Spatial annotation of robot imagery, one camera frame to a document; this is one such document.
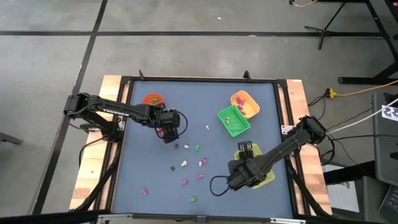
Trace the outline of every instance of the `yellow cable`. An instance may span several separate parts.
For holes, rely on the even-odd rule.
[[[334,96],[351,96],[351,95],[355,95],[355,94],[358,94],[358,93],[364,93],[364,92],[366,92],[366,91],[375,90],[375,89],[378,89],[378,88],[383,88],[383,87],[392,85],[392,84],[397,83],[397,82],[398,82],[398,80],[393,81],[393,82],[390,82],[390,83],[385,84],[385,85],[376,86],[376,87],[372,87],[372,88],[367,88],[367,89],[365,89],[365,90],[360,90],[360,91],[356,91],[356,92],[353,92],[353,93],[338,94],[338,93],[336,93],[336,92],[333,92],[332,95],[334,95]]]
[[[304,5],[299,5],[299,4],[296,4],[296,3],[294,3],[293,1],[292,1],[292,4],[294,5],[294,6],[296,6],[296,7],[305,7],[305,6],[309,6],[309,5],[311,5],[312,3],[315,3],[315,2],[317,2],[318,0],[314,0],[314,1],[312,1],[312,2],[310,2],[310,3],[307,3],[307,4],[304,4]]]

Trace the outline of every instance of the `gray floor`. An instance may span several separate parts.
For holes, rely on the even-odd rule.
[[[323,27],[338,3],[290,6],[288,0],[113,0],[100,30],[300,31]],[[372,1],[390,35],[398,26],[384,4]],[[0,1],[0,30],[92,30],[100,0]],[[347,4],[330,26],[335,31],[377,31],[362,4]],[[24,145],[0,144],[0,216],[27,214],[59,126],[67,95],[76,80],[88,37],[0,36],[0,131]],[[338,93],[366,86],[339,85],[338,76],[370,77],[392,63],[381,39],[304,37],[98,37],[81,91],[98,94],[103,75],[188,75],[295,78],[307,100],[330,87]],[[396,87],[380,91],[395,92]],[[371,93],[326,101],[328,127],[370,107]],[[319,116],[322,103],[310,108]],[[371,133],[371,120],[335,137]],[[78,150],[86,135],[70,130],[44,212],[66,211],[78,172]],[[372,139],[344,145],[356,162],[373,159]],[[329,145],[320,145],[327,151]],[[335,161],[351,165],[337,145]]]

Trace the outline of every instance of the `wooden table frame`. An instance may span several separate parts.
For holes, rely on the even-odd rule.
[[[120,101],[125,103],[131,100],[131,89],[129,89],[130,77],[122,77],[120,75],[105,75],[99,96],[109,100]],[[278,80],[278,92],[280,98],[280,110],[283,116],[284,124],[297,124],[299,118],[309,114],[307,101],[301,80]],[[107,120],[117,120],[117,116],[107,113],[99,113]],[[87,142],[92,142],[99,139],[101,133],[99,131],[89,133]],[[73,191],[70,208],[76,208],[84,199],[90,194],[95,185],[98,183],[101,174],[109,167],[110,162],[114,159],[114,153],[117,147],[122,144],[107,143],[106,141],[99,141],[88,146],[84,153],[81,162],[80,170],[77,176],[75,189]],[[305,180],[305,185],[313,195],[314,199],[321,205],[324,211],[331,214],[330,201],[326,191],[325,180],[321,163],[319,160],[318,151],[315,147],[307,144],[302,147],[300,158],[295,161],[291,158],[294,166],[297,169],[296,163],[301,163],[302,175]],[[94,204],[90,209],[104,209],[109,208],[109,195],[113,195],[113,188],[109,192],[109,183],[115,181],[112,176]],[[305,214],[305,203],[302,200],[302,194],[295,184],[295,201],[297,202],[298,214]]]

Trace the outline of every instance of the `white cable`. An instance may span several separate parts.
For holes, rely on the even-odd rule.
[[[398,98],[397,98],[396,100],[394,100],[393,102],[389,103],[387,106],[391,106],[391,105],[393,105],[393,104],[394,104],[395,102],[397,102],[397,101],[398,101]],[[359,124],[360,122],[362,122],[362,121],[364,121],[364,120],[366,120],[366,119],[369,119],[369,118],[373,117],[374,115],[380,113],[383,109],[384,109],[384,108],[382,107],[381,109],[379,109],[378,111],[376,111],[376,112],[373,113],[373,114],[370,114],[369,116],[365,117],[364,119],[359,120],[359,121],[357,121],[357,122],[355,122],[355,123],[346,125],[346,126],[344,126],[344,127],[342,127],[342,128],[338,128],[338,129],[336,129],[336,130],[330,131],[330,132],[326,133],[326,135],[335,133],[335,132],[337,132],[337,131],[341,131],[341,130],[343,130],[343,129],[345,129],[345,128],[349,128],[349,127],[351,127],[351,126],[354,126],[355,124]]]

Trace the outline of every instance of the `green bowl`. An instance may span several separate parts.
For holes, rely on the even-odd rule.
[[[236,137],[250,128],[249,122],[244,118],[236,105],[231,105],[218,112],[218,117],[232,137]],[[226,118],[229,118],[229,124],[226,124]]]

